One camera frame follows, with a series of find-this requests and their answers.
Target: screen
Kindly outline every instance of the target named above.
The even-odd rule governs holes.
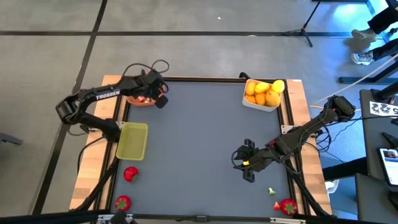
[[[396,149],[380,149],[387,178],[392,185],[398,185],[398,152]]]

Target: white basket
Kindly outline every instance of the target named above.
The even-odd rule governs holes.
[[[259,83],[260,81],[253,80],[253,79],[248,79],[248,80],[246,81],[245,86],[244,86],[244,90],[245,90],[245,91],[246,91],[246,85],[247,85],[249,82],[256,82],[256,83]],[[243,100],[242,100],[242,104],[243,104],[244,106],[248,106],[248,107],[251,107],[251,108],[254,108],[254,109],[258,109],[258,110],[263,110],[263,111],[266,111],[266,112],[271,112],[271,111],[275,110],[276,108],[278,108],[277,106],[262,106],[262,105],[258,105],[258,104],[255,104],[255,103],[250,103],[250,102],[248,102],[248,100],[244,98],[245,91],[243,91]]]

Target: tripod stand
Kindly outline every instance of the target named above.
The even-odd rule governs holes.
[[[315,9],[313,9],[311,16],[307,19],[307,21],[305,22],[305,24],[302,28],[284,32],[282,35],[284,35],[284,36],[297,36],[297,35],[305,36],[310,47],[313,47],[310,37],[308,36],[307,32],[305,31],[305,28],[307,27],[308,23],[310,22],[315,11],[318,9],[319,4],[321,4],[321,1],[318,1],[317,6],[315,6]]]

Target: sticker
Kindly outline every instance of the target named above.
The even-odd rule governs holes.
[[[398,106],[386,103],[369,102],[371,114],[378,116],[394,116],[398,115]]]

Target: white cable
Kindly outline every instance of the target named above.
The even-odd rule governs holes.
[[[376,73],[378,70],[380,70],[382,67],[384,67],[384,66],[387,65],[389,62],[391,62],[392,60],[394,60],[396,57],[398,57],[398,54],[396,54],[395,56],[393,56],[392,58],[390,58],[388,61],[384,62],[382,65],[380,65],[380,66],[379,66],[377,69],[375,69],[373,72],[369,73],[369,75],[366,75],[365,77],[363,77],[363,78],[361,78],[360,80],[354,82],[353,84],[351,84],[351,85],[349,85],[349,86],[346,86],[346,87],[342,88],[341,90],[338,90],[337,92],[332,93],[332,94],[330,94],[330,95],[328,95],[328,96],[326,96],[326,97],[324,97],[324,98],[322,98],[322,99],[320,99],[320,100],[318,100],[318,101],[312,103],[312,105],[315,105],[315,104],[317,104],[317,103],[319,103],[319,102],[321,102],[321,101],[323,101],[323,100],[325,100],[325,99],[327,99],[327,98],[329,98],[329,97],[331,97],[331,96],[333,96],[333,95],[335,95],[335,94],[337,94],[337,93],[339,93],[339,92],[342,92],[342,91],[344,91],[344,90],[350,88],[351,86],[353,86],[353,85],[355,85],[355,84],[357,84],[357,83],[359,83],[360,81],[364,80],[365,78],[367,78],[367,77],[373,75],[374,73]]]

